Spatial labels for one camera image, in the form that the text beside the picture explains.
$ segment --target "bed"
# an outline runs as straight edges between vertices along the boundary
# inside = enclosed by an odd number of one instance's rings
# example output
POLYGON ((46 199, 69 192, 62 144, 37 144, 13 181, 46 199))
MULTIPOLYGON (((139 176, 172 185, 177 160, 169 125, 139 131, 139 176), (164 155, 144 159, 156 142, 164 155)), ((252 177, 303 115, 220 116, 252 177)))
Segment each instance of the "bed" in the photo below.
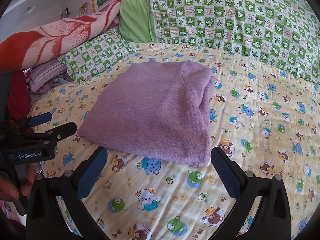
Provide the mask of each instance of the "bed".
MULTIPOLYGON (((199 62, 216 76, 210 98, 212 147, 220 146, 256 176, 280 174, 290 204, 292 238, 297 236, 319 204, 319 86, 231 51, 160 43, 131 46, 138 50, 108 71, 42 96, 30 115, 51 112, 52 120, 35 132, 70 121, 80 127, 98 95, 133 62, 199 62)), ((96 148, 77 134, 59 142, 55 159, 42 163, 45 176, 76 169, 96 148)), ((79 234, 63 199, 58 203, 70 228, 79 234)), ((235 201, 211 163, 193 168, 108 149, 108 162, 83 203, 110 239, 133 239, 140 230, 143 240, 195 240, 208 239, 235 201), (219 221, 209 223, 206 216, 217 209, 219 221), (177 229, 170 226, 174 222, 177 229)), ((248 229, 258 203, 257 198, 239 234, 248 229)))

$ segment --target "human hand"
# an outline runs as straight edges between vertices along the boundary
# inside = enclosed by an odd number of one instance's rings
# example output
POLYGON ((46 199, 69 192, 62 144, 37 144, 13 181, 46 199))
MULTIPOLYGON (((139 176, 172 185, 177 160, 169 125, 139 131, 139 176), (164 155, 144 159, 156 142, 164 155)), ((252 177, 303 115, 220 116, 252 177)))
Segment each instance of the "human hand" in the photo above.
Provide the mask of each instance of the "human hand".
MULTIPOLYGON (((23 196, 29 196, 33 181, 36 177, 36 168, 32 163, 27 167, 27 182, 20 188, 20 192, 23 196)), ((5 201, 12 201, 13 199, 19 199, 19 190, 8 181, 4 176, 0 174, 0 199, 5 201)))

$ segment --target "screw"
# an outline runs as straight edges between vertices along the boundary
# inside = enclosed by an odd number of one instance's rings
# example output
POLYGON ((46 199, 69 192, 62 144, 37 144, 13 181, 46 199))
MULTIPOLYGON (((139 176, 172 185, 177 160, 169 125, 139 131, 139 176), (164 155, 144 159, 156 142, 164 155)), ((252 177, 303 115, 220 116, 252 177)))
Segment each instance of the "screw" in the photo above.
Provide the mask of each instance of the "screw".
POLYGON ((249 178, 253 177, 253 172, 252 171, 246 171, 244 174, 249 178))
POLYGON ((279 180, 279 181, 281 181, 281 179, 282 179, 279 174, 276 174, 276 175, 275 175, 275 178, 276 178, 276 180, 279 180))
POLYGON ((36 180, 41 180, 43 178, 43 175, 42 174, 38 174, 37 176, 36 176, 36 180))
POLYGON ((70 176, 72 176, 72 174, 73 174, 72 170, 67 170, 64 172, 64 176, 66 176, 66 177, 70 177, 70 176))

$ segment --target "green checkered pillow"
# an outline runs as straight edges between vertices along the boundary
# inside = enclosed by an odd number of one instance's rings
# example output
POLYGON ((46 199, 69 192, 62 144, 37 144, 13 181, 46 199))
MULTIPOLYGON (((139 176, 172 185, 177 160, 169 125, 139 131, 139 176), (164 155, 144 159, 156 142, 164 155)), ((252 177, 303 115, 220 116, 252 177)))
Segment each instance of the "green checkered pillow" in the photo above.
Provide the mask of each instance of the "green checkered pillow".
POLYGON ((61 55, 58 60, 67 67, 67 72, 75 84, 81 84, 110 69, 136 50, 118 33, 110 30, 61 55))

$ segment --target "folded sweater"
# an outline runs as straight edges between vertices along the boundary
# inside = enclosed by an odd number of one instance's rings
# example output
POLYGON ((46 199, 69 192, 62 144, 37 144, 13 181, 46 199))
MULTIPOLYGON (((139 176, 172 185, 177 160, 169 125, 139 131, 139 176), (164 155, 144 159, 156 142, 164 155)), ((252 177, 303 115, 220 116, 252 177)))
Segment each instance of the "folded sweater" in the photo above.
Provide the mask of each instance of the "folded sweater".
POLYGON ((78 135, 99 146, 202 166, 210 159, 209 68, 134 63, 99 95, 78 135))

